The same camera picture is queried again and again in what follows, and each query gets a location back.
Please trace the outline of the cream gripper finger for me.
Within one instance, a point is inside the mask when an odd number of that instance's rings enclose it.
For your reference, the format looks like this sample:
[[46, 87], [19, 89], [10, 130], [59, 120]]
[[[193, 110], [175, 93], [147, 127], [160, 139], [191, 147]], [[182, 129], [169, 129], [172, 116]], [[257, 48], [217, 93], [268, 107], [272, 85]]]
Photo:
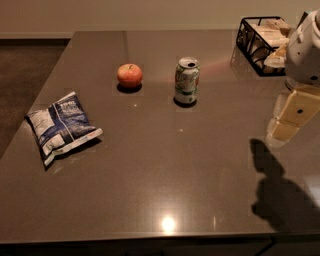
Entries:
[[278, 119], [272, 118], [267, 126], [266, 143], [279, 148], [286, 145], [299, 131], [298, 127], [282, 123]]

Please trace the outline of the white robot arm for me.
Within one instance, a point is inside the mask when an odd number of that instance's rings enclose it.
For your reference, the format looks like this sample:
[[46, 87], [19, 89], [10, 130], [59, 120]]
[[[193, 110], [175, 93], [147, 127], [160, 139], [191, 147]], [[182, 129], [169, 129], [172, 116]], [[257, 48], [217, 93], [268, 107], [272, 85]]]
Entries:
[[304, 15], [290, 36], [285, 59], [287, 89], [266, 131], [272, 147], [288, 143], [320, 111], [320, 10]]

